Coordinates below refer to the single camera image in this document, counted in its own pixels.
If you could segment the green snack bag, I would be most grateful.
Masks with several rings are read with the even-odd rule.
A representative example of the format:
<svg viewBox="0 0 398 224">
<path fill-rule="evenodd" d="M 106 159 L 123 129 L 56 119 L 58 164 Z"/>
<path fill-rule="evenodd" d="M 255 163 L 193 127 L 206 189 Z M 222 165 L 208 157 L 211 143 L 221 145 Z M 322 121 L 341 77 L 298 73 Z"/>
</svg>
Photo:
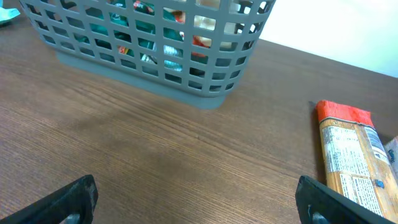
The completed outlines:
<svg viewBox="0 0 398 224">
<path fill-rule="evenodd" d="M 110 2 L 111 5 L 116 6 L 116 7 L 121 7 L 121 8 L 125 8 L 126 7 L 126 2 L 125 0 L 120 0 L 120 1 L 111 1 Z M 148 2 L 142 2 L 142 1 L 134 1 L 134 10 L 138 11 L 138 12 L 142 12 L 144 14 L 148 14 L 153 16 L 155 14 L 154 11 L 154 5 L 152 3 L 148 3 Z M 110 13 L 109 14 L 111 22 L 122 25 L 122 26 L 128 26 L 129 22 L 128 22 L 128 18 L 126 16 L 122 16 L 120 14 L 115 14 L 115 13 Z M 172 14 L 169 11 L 164 11 L 164 18 L 171 20 L 171 21 L 178 21 L 178 18 L 176 15 Z M 98 32 L 98 33 L 102 33 L 105 34 L 106 33 L 106 28 L 101 27 L 99 25 L 92 25 L 91 26 L 92 31 L 93 32 Z M 151 23 L 147 23 L 147 22 L 143 22 L 143 21 L 136 21 L 136 29 L 149 33 L 149 34 L 155 34 L 155 25 L 151 24 Z M 164 29 L 164 34 L 166 36 L 166 38 L 172 39 L 172 40 L 177 40 L 177 41 L 184 41 L 184 33 L 177 31 L 177 30 L 173 30 L 173 29 L 169 29 L 169 28 L 165 28 Z M 127 33 L 123 33 L 121 31 L 115 31 L 114 32 L 114 36 L 115 38 L 119 39 L 119 40 L 123 40 L 123 41 L 130 41 L 131 36 Z M 78 35 L 76 37 L 76 40 L 78 42 L 85 42 L 88 43 L 89 39 L 87 37 L 84 37 L 82 35 Z M 99 44 L 99 46 L 101 47 L 107 47 L 109 44 L 103 40 L 98 40 L 96 42 L 97 44 Z M 146 39 L 142 39 L 139 38 L 138 39 L 138 44 L 139 46 L 146 48 L 146 49 L 150 49 L 150 50 L 156 50 L 157 49 L 157 45 L 151 41 L 151 40 L 146 40 Z M 133 57 L 134 56 L 134 52 L 125 47 L 125 46 L 119 46 L 118 47 L 118 51 L 120 54 L 124 54 L 124 55 L 128 55 Z M 174 57 L 183 57 L 183 50 L 182 49 L 178 49 L 169 45 L 165 45 L 164 49 L 163 49 L 164 54 L 169 55 L 169 56 L 174 56 Z M 192 60 L 199 62 L 199 63 L 208 63 L 208 56 L 203 55 L 203 54 L 199 54 L 197 52 L 193 52 L 191 54 Z M 151 55 L 147 55 L 147 54 L 140 54 L 140 59 L 144 62 L 147 63 L 151 63 L 151 64 L 156 64 L 157 63 L 157 59 Z M 165 60 L 164 61 L 164 65 L 165 68 L 171 69 L 171 70 L 175 70 L 176 72 L 181 72 L 183 70 L 183 66 L 180 63 L 177 62 L 173 62 L 170 60 Z"/>
</svg>

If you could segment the orange cracker package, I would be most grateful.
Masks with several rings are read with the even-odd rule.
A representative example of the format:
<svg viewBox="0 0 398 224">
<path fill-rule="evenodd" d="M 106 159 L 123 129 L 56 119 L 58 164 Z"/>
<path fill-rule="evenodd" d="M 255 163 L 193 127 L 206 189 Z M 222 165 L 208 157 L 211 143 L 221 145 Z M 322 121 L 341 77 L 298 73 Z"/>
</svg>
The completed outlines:
<svg viewBox="0 0 398 224">
<path fill-rule="evenodd" d="M 327 100 L 316 111 L 327 186 L 397 222 L 397 182 L 370 112 Z"/>
</svg>

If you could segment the teal small snack packet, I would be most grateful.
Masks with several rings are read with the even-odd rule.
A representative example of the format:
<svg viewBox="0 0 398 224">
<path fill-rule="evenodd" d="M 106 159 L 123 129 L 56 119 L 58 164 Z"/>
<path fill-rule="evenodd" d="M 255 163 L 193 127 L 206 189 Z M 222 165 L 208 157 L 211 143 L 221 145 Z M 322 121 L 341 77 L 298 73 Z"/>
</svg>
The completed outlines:
<svg viewBox="0 0 398 224">
<path fill-rule="evenodd" d="M 0 25 L 3 25 L 16 17 L 18 17 L 21 13 L 16 8 L 6 9 L 3 7 L 3 0 L 0 2 Z"/>
</svg>

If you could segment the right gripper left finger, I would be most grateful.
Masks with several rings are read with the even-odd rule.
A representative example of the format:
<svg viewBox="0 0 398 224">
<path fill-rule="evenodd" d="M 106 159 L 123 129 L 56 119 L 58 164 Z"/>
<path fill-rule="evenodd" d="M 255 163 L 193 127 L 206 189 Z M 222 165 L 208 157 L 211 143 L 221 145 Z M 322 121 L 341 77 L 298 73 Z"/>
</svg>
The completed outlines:
<svg viewBox="0 0 398 224">
<path fill-rule="evenodd" d="M 93 221 L 98 190 L 94 177 L 84 175 L 1 220 L 1 224 L 79 223 Z"/>
</svg>

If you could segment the beige paper pouch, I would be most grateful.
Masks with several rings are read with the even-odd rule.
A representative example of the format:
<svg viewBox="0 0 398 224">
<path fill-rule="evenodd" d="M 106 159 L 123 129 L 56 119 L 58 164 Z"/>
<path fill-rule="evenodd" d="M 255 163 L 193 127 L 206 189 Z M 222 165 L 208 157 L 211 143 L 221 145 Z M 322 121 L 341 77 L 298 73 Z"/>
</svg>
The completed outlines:
<svg viewBox="0 0 398 224">
<path fill-rule="evenodd" d="M 195 1 L 196 5 L 211 7 L 213 9 L 219 9 L 220 2 L 221 2 L 220 0 L 196 0 Z M 211 18 L 203 17 L 203 16 L 195 16 L 195 18 L 194 18 L 194 26 L 195 27 L 214 31 L 215 25 L 216 25 L 215 19 L 211 19 Z M 235 34 L 236 33 L 235 27 L 236 27 L 236 24 L 227 22 L 224 27 L 224 33 Z M 200 37 L 200 36 L 196 35 L 193 37 L 193 43 L 195 45 L 210 48 L 211 44 L 212 44 L 212 40 L 207 37 Z M 220 46 L 224 49 L 230 49 L 232 46 L 232 43 L 231 42 L 222 42 L 220 44 Z"/>
</svg>

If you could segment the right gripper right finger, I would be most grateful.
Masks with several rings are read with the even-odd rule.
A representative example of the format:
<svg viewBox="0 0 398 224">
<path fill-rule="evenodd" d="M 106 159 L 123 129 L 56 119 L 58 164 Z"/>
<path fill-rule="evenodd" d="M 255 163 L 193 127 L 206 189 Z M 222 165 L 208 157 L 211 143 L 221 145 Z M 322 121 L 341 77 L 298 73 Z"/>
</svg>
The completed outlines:
<svg viewBox="0 0 398 224">
<path fill-rule="evenodd" d="M 295 201 L 304 224 L 393 224 L 307 175 L 298 180 Z"/>
</svg>

